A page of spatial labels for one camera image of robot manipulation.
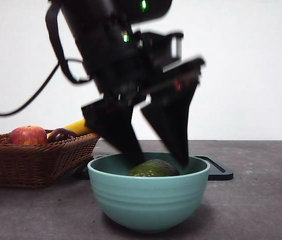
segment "banana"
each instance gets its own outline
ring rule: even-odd
[[[67,126],[64,126],[63,128],[75,132],[78,136],[82,136],[92,132],[92,130],[85,125],[85,119],[73,122]]]

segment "wicker basket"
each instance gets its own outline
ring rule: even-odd
[[[99,136],[38,145],[8,144],[9,134],[0,134],[0,186],[45,188],[69,170],[92,158]]]

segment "apple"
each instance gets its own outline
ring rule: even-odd
[[[46,144],[46,132],[40,126],[20,126],[10,132],[7,143],[17,145]]]

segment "white wall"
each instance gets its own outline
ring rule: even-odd
[[[0,0],[0,111],[18,107],[56,63],[45,27],[46,0]],[[79,57],[62,16],[67,57]],[[183,59],[206,60],[191,104],[189,139],[282,140],[282,0],[174,0],[142,31],[184,32]],[[77,75],[84,72],[76,67]],[[98,98],[94,83],[73,86],[57,72],[24,111],[0,118],[0,133],[22,125],[46,129],[82,118],[80,107]],[[139,139],[156,139],[138,108]]]

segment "ceramic bowl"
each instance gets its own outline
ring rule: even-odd
[[[122,154],[89,162],[94,196],[103,212],[118,224],[137,232],[159,233],[185,221],[200,205],[210,165],[193,156],[183,169],[170,153],[145,152],[145,159],[172,163],[179,176],[127,176],[133,167]]]

